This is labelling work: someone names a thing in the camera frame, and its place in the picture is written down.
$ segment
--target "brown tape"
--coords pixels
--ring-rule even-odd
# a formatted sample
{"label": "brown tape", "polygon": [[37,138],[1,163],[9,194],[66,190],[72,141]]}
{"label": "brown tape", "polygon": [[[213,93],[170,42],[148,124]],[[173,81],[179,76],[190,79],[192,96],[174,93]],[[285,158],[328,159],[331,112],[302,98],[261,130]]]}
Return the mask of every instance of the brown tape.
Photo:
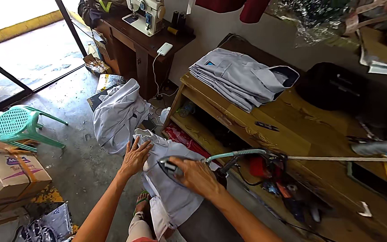
{"label": "brown tape", "polygon": [[28,166],[25,164],[25,162],[22,160],[22,158],[18,155],[19,152],[11,152],[9,151],[10,154],[14,155],[16,157],[17,161],[19,162],[19,166],[22,169],[23,173],[28,177],[29,179],[29,184],[28,186],[19,194],[17,197],[16,201],[19,201],[22,199],[25,194],[28,194],[28,192],[35,186],[35,182],[37,182],[37,178],[35,175],[30,171]]}

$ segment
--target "red fabric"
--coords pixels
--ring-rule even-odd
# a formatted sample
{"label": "red fabric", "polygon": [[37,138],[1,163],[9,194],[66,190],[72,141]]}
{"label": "red fabric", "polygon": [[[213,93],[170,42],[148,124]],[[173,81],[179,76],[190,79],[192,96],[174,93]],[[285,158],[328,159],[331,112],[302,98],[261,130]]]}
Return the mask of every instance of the red fabric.
{"label": "red fabric", "polygon": [[186,148],[190,149],[191,151],[195,151],[196,153],[206,158],[211,156],[195,140],[193,140],[187,133],[185,133],[175,124],[170,123],[168,127],[165,128],[165,132],[169,135],[172,141],[184,144]]}
{"label": "red fabric", "polygon": [[264,167],[264,158],[255,156],[249,158],[249,172],[254,177],[271,178],[272,175]]}
{"label": "red fabric", "polygon": [[132,242],[158,242],[158,240],[149,239],[148,237],[141,237],[141,238],[132,240]]}
{"label": "red fabric", "polygon": [[246,24],[259,22],[270,0],[247,0],[240,14],[240,20]]}
{"label": "red fabric", "polygon": [[270,0],[196,0],[195,5],[216,13],[236,11],[244,5],[240,14],[240,20],[246,24],[253,24],[261,19],[269,2]]}

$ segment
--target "sewing machine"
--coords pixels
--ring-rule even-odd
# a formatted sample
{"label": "sewing machine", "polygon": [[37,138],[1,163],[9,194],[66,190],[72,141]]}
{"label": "sewing machine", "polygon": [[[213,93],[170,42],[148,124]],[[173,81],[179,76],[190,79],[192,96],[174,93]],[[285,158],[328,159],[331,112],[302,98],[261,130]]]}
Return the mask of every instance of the sewing machine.
{"label": "sewing machine", "polygon": [[131,14],[122,19],[147,36],[164,28],[165,6],[163,0],[126,0]]}

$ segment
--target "foot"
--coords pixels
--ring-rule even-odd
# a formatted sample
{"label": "foot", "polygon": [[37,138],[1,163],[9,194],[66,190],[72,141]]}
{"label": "foot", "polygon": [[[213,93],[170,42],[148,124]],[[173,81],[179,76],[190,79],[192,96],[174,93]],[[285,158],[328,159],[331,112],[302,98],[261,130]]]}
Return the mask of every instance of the foot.
{"label": "foot", "polygon": [[144,212],[145,211],[146,206],[149,204],[149,201],[151,199],[150,194],[148,194],[148,193],[140,194],[137,197],[137,202],[144,199],[144,198],[147,198],[147,200],[144,200],[144,201],[138,203],[137,206],[135,207],[135,212]]}

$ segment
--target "plastic stool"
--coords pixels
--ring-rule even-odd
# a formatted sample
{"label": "plastic stool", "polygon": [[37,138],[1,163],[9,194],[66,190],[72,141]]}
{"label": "plastic stool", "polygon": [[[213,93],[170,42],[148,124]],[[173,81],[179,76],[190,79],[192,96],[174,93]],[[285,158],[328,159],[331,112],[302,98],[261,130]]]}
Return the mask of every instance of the plastic stool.
{"label": "plastic stool", "polygon": [[36,129],[41,129],[43,127],[42,124],[37,123],[40,115],[44,115],[61,122],[62,124],[68,125],[68,122],[36,108],[27,105],[16,105],[0,116],[0,142],[32,152],[37,152],[37,149],[17,141],[30,139],[58,148],[64,148],[64,144],[37,133]]}

